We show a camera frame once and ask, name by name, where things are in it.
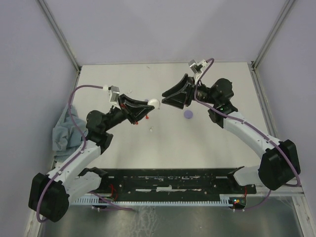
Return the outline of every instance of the white wall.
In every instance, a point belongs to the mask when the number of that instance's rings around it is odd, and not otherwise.
[[[0,1],[0,31],[0,236],[21,237],[75,70],[35,0]]]
[[[78,62],[250,62],[285,0],[46,0]]]
[[[297,145],[302,183],[316,218],[316,1],[297,1],[259,73],[282,139]]]

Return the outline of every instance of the purple disc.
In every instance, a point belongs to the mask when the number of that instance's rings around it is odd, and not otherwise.
[[[185,110],[184,113],[183,113],[184,117],[186,119],[192,119],[193,117],[193,112],[191,110]]]

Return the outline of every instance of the purple cable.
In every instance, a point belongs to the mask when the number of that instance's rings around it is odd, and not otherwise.
[[[108,211],[110,210],[123,210],[123,211],[133,211],[133,208],[127,208],[127,207],[121,207],[121,206],[117,206],[114,203],[112,203],[110,200],[107,200],[106,198],[94,193],[94,192],[89,192],[89,194],[93,194],[95,196],[97,196],[98,198],[100,198],[102,201],[106,202],[108,205],[114,207],[115,209],[108,209]]]
[[[200,78],[197,80],[197,84],[199,84],[202,80],[202,77],[206,74],[206,72],[210,69],[210,67],[213,65],[214,63],[214,58],[210,58],[208,59],[206,62],[207,63],[210,63],[207,68],[205,69],[205,71],[202,73],[202,75],[200,76]],[[243,122],[244,124],[246,124],[248,127],[250,127],[251,129],[253,129],[254,131],[256,131],[258,134],[260,134],[265,140],[269,141],[279,152],[280,154],[284,157],[285,161],[287,162],[287,164],[290,166],[292,172],[294,173],[295,177],[296,177],[296,181],[297,181],[297,184],[285,184],[286,186],[290,186],[290,187],[298,187],[301,185],[301,180],[300,180],[300,177],[298,176],[298,173],[296,172],[294,166],[292,165],[291,161],[289,160],[289,158],[286,156],[286,154],[282,151],[282,149],[273,141],[271,141],[263,132],[261,132],[259,129],[257,129],[255,126],[253,126],[252,124],[240,119],[240,118],[236,118],[236,117],[233,117],[233,116],[230,116],[230,115],[226,115],[220,111],[218,111],[217,109],[213,108],[212,106],[208,105],[207,103],[204,103],[200,100],[197,99],[197,92],[198,92],[198,87],[196,87],[195,89],[195,92],[194,92],[194,100],[197,101],[198,103],[208,107],[209,109],[211,109],[212,111],[216,112],[217,114],[225,117],[225,118],[229,118],[229,119],[234,119],[236,121],[239,121],[239,122]],[[268,197],[270,196],[271,194],[271,190],[269,190],[267,196],[263,199],[263,201],[255,206],[252,206],[250,208],[247,208],[246,210],[250,210],[250,209],[253,209],[253,208],[256,208],[256,207],[259,207],[261,206],[262,204],[264,204],[267,200],[268,200]]]
[[[78,127],[78,125],[76,124],[75,120],[74,120],[74,117],[73,115],[71,114],[71,104],[72,104],[72,100],[73,100],[73,97],[74,97],[74,94],[75,92],[80,89],[80,88],[83,88],[83,87],[92,87],[92,88],[97,88],[97,89],[103,89],[102,86],[97,86],[97,85],[81,85],[81,86],[78,86],[76,87],[73,92],[70,94],[69,96],[69,100],[68,100],[68,114],[70,116],[70,119],[71,121],[73,122],[74,126],[76,127],[76,129],[80,132],[81,136],[82,136],[82,139],[83,139],[83,146],[81,148],[81,151],[83,151],[85,149],[85,146],[86,146],[86,139],[85,139],[85,136],[84,136],[84,133],[81,131],[81,129]],[[63,167],[61,167],[60,171],[63,171],[71,162],[73,162],[79,155],[81,154],[81,152],[78,152],[73,158],[71,158],[66,164],[64,164]],[[45,221],[47,221],[47,218],[46,219],[43,219],[41,220],[40,219],[40,206],[41,206],[41,202],[43,201],[43,198],[44,198],[44,195],[48,189],[48,187],[51,185],[51,183],[57,178],[59,174],[56,173],[51,179],[50,181],[46,184],[45,188],[43,189],[40,197],[39,197],[39,202],[38,202],[38,205],[36,207],[36,218],[38,220],[38,222],[40,223],[43,223]]]

